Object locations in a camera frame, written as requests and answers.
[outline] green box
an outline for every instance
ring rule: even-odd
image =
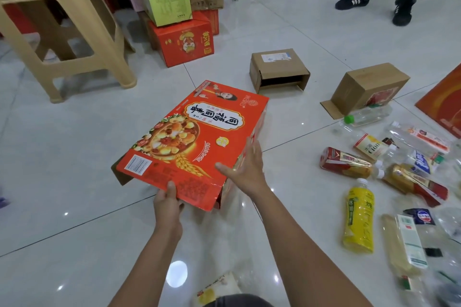
[[[157,27],[192,19],[190,0],[143,0]]]

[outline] red box with cartoon character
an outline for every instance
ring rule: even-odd
[[[200,11],[193,11],[188,21],[165,27],[150,21],[149,26],[167,67],[214,54],[210,20]]]
[[[125,184],[133,177],[166,189],[176,183],[177,197],[211,211],[220,208],[232,187],[215,169],[216,162],[237,168],[246,138],[261,129],[268,98],[203,82],[139,139],[112,166]]]

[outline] shoe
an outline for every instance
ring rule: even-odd
[[[392,23],[400,27],[407,25],[411,21],[411,7],[416,0],[396,0],[394,18]]]
[[[335,4],[337,10],[349,10],[357,6],[366,6],[370,0],[340,0]]]

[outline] plastic stool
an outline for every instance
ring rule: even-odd
[[[5,9],[0,6],[0,33],[17,52],[33,73],[52,103],[63,98],[53,84],[53,79],[78,73],[108,69],[122,87],[136,85],[136,77],[124,59],[124,50],[134,52],[120,26],[103,0],[57,0],[75,26],[63,27],[47,7],[45,0],[0,0],[0,4],[17,3],[22,12],[33,22],[40,35],[40,43],[34,51],[24,39]],[[83,37],[94,54],[76,58],[68,40]],[[48,50],[55,52],[61,62],[44,63]]]

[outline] red cardboard box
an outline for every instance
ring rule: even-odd
[[[149,26],[157,38],[167,67],[214,54],[211,24],[200,11],[193,11],[192,19],[188,21],[165,27],[149,22]]]
[[[415,106],[461,138],[461,64],[430,90]]]
[[[211,23],[211,30],[213,31],[213,35],[219,34],[219,10],[218,9],[211,9],[211,10],[202,10],[203,13]]]
[[[241,165],[246,138],[257,137],[268,100],[205,81],[135,142],[112,171],[122,185],[137,178],[166,189],[173,180],[178,199],[206,211],[220,208],[232,182],[214,165]]]

